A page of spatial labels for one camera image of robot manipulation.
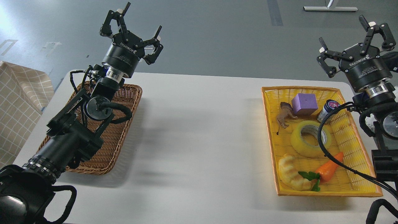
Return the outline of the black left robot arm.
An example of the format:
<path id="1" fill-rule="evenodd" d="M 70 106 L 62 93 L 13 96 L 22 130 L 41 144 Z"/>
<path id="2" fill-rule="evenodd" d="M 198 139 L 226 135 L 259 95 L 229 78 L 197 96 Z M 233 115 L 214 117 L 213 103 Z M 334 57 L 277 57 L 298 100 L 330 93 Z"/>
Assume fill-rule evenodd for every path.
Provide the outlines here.
<path id="1" fill-rule="evenodd" d="M 100 35 L 111 39 L 101 65 L 70 72 L 75 96 L 48 122 L 49 141 L 23 166 L 8 165 L 1 169 L 1 223 L 50 224 L 44 217 L 56 192 L 71 192 L 64 212 L 54 224 L 69 217 L 77 190 L 71 185 L 55 186 L 67 167 L 77 168 L 90 160 L 102 147 L 101 135 L 111 124 L 133 117 L 132 110 L 113 102 L 126 78 L 131 78 L 140 60 L 154 64 L 163 50 L 158 35 L 142 40 L 129 31 L 124 9 L 108 11 Z"/>

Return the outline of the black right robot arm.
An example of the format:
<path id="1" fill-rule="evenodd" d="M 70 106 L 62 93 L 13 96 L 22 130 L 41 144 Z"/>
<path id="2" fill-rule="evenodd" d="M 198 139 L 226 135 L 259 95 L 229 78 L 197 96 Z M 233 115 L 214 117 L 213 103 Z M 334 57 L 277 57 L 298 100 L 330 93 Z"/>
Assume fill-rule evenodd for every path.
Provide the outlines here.
<path id="1" fill-rule="evenodd" d="M 366 31 L 364 41 L 348 47 L 343 52 L 328 49 L 324 40 L 319 38 L 322 47 L 317 62 L 329 78 L 333 78 L 340 71 L 343 72 L 356 95 L 351 102 L 343 103 L 327 113 L 318 128 L 317 140 L 324 156 L 333 163 L 397 198 L 397 187 L 387 184 L 397 184 L 397 149 L 388 149 L 384 138 L 397 141 L 398 104 L 394 87 L 389 81 L 392 78 L 392 67 L 389 67 L 380 55 L 380 52 L 392 51 L 396 41 L 387 23 L 378 25 L 368 22 L 364 16 L 359 17 L 359 22 Z M 341 110 L 359 113 L 360 128 L 367 136 L 376 139 L 377 149 L 371 152 L 374 177 L 347 167 L 332 156 L 322 143 L 321 131 L 324 124 Z"/>

